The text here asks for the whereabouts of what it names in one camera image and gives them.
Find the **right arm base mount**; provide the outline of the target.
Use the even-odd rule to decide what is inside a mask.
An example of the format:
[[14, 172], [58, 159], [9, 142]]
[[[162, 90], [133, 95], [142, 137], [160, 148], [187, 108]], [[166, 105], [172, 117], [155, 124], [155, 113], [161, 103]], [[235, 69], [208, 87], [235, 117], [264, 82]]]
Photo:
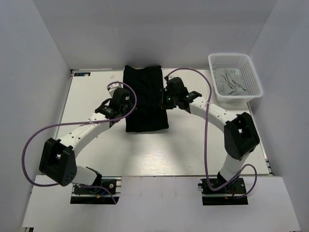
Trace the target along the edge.
[[201, 190], [203, 206], [248, 205], [247, 193], [243, 178], [238, 178], [218, 191], [212, 191], [206, 179], [201, 179], [197, 185]]

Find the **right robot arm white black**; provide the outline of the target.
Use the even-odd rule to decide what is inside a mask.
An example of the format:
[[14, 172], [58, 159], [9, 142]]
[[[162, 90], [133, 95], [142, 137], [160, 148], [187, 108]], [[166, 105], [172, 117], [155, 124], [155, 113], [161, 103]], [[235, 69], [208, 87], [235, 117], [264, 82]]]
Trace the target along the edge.
[[[207, 185], [212, 191], [219, 191], [239, 177], [248, 156], [259, 145], [260, 138], [250, 114], [244, 112], [235, 114], [210, 103], [196, 91], [187, 89], [173, 91], [164, 88], [161, 90], [161, 106], [163, 109], [178, 107], [189, 114], [205, 120], [204, 162]], [[224, 134], [224, 147], [227, 152], [224, 164], [217, 174], [219, 186], [213, 187], [210, 183], [207, 165], [208, 123], [215, 125]]]

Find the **black t shirt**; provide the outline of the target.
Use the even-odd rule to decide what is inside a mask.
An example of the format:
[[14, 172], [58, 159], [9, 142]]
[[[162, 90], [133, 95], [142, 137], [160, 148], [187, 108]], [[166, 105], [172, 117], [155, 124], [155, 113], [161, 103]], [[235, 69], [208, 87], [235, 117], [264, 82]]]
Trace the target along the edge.
[[123, 82], [136, 93], [136, 110], [126, 118], [126, 132], [153, 132], [169, 128], [166, 110], [161, 109], [163, 74], [161, 66], [135, 69], [128, 65]]

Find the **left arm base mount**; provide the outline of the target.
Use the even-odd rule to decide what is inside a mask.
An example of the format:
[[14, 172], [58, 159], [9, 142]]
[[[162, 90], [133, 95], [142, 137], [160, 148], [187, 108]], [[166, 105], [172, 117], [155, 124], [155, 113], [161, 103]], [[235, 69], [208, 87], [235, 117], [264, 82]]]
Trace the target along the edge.
[[120, 177], [103, 177], [101, 188], [85, 188], [74, 184], [70, 204], [114, 205], [120, 198], [121, 185]]

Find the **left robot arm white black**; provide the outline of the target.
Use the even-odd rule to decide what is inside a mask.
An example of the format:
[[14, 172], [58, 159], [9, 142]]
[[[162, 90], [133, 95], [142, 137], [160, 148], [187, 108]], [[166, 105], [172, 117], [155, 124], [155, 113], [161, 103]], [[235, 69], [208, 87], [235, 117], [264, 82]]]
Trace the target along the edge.
[[70, 183], [99, 186], [102, 175], [89, 167], [78, 166], [76, 157], [92, 140], [129, 113], [134, 105], [132, 97], [108, 101], [109, 104], [104, 101], [86, 123], [57, 140], [50, 138], [45, 142], [40, 172], [63, 187]]

